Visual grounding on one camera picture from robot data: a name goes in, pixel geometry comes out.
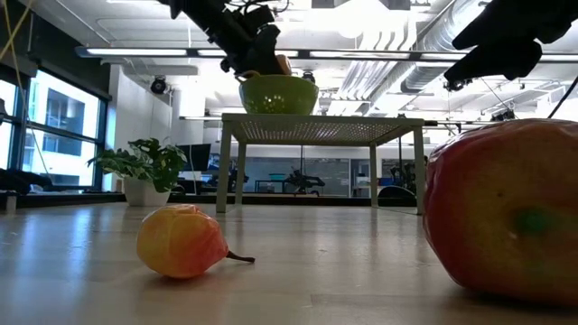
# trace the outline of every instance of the ceiling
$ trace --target ceiling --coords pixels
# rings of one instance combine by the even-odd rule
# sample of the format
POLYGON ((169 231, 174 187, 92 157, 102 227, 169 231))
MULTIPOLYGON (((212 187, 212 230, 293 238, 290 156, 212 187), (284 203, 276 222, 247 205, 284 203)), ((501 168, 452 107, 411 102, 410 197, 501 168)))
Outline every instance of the ceiling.
MULTIPOLYGON (((397 16, 391 15, 395 11, 388 11, 379 5, 369 6, 375 5, 377 0, 350 0, 334 9, 314 9, 313 4, 316 0, 290 1, 289 10, 277 17, 277 25, 282 31, 277 48, 281 49, 409 50, 415 46, 419 49, 423 44, 415 45, 416 35, 421 33, 450 2, 450 0, 429 0, 429 6, 416 5, 413 8, 415 10, 404 15, 402 20, 398 20, 397 16), (365 1, 362 3, 364 5, 348 7, 349 3, 361 1, 365 1), (347 8, 341 9, 342 12, 346 12, 347 19, 338 19, 340 8, 347 8), (368 24, 367 22, 373 23, 365 27, 359 37, 350 38, 352 34, 358 32, 354 31, 356 28, 368 24), (388 26, 389 29, 385 31, 383 26, 388 26), (387 37, 386 42, 383 37, 385 34, 391 35, 387 37)), ((427 0, 412 1, 416 4, 427 2, 427 0)), ((465 2, 476 0, 456 0, 456 3, 465 2)), ((284 0, 271 3, 273 7, 284 5, 284 0)), ((42 0, 36 1, 34 10, 88 46, 181 48, 212 46, 206 41, 206 35, 184 14, 176 20, 171 20, 168 7, 155 1, 42 0)), ((458 13, 461 20, 465 20, 460 23, 467 24, 468 20, 475 17, 475 14, 466 16, 463 12, 458 13)), ((562 40, 546 46, 545 50, 576 51, 574 46, 576 41, 578 41, 578 28, 574 26, 562 40)), ((171 76, 170 71, 184 71, 180 74, 198 72, 199 77, 195 78, 202 79, 207 96, 207 108, 218 113, 225 110, 239 110, 241 107, 237 93, 238 84, 230 74, 220 70, 219 60, 146 59, 123 63, 126 65, 126 71, 133 73, 143 84, 150 82, 155 74, 160 74, 159 71, 169 71, 166 73, 169 74, 167 79, 177 88, 185 87, 187 76, 171 76)), ((406 76, 407 71, 393 62, 369 64, 345 60, 295 60, 292 64, 294 72, 297 73, 312 70, 317 85, 334 97, 344 95, 349 97, 353 94, 357 99, 370 102, 369 111, 363 112, 365 115, 396 116, 398 113, 405 113, 408 117, 431 119, 489 120, 492 112, 504 106, 514 107, 521 116, 540 115, 543 113, 538 107, 548 109, 544 103, 555 100, 552 93, 563 89, 564 84, 578 73, 578 67, 574 65, 539 65, 526 79, 507 82, 503 78, 488 78, 485 79, 485 83, 476 80, 462 92, 452 94, 443 90, 441 79, 436 77, 431 82, 428 80, 419 93, 408 94, 402 93, 399 82, 396 83, 396 80, 404 78, 397 76, 396 73, 406 76), (393 82, 384 86, 388 79, 393 82)), ((437 73, 443 73, 444 69, 447 67, 441 68, 437 73)), ((359 107, 362 105, 357 101, 342 105, 335 105, 330 101, 326 107, 323 107, 320 101, 320 109, 329 109, 332 115, 358 115, 359 107)))

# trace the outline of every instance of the floor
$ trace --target floor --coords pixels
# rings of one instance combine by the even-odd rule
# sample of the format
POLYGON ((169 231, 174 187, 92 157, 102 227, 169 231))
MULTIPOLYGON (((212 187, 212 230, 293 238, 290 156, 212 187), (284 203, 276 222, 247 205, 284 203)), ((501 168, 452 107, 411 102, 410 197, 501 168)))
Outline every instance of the floor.
MULTIPOLYGON (((203 207, 214 216, 213 206, 203 207)), ((400 210, 245 206, 218 216, 231 250, 178 282, 143 266, 150 209, 124 204, 0 217, 2 324, 576 324, 578 313, 479 297, 454 284, 400 210)))

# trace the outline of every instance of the air duct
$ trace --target air duct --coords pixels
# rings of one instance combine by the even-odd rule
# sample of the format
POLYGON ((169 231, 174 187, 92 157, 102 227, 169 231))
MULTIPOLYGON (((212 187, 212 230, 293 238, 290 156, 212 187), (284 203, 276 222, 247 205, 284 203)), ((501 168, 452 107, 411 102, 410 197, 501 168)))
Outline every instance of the air duct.
MULTIPOLYGON (((456 0, 425 37, 415 44, 414 50, 455 51, 452 46, 452 40, 481 13, 483 8, 481 0, 456 0)), ((396 83, 399 83, 400 80, 396 78, 398 76, 406 77, 400 82, 400 89, 395 91, 417 94, 447 69, 448 67, 444 66, 420 66, 407 62, 397 63, 382 81, 381 86, 371 96, 371 101, 376 102, 396 83)))

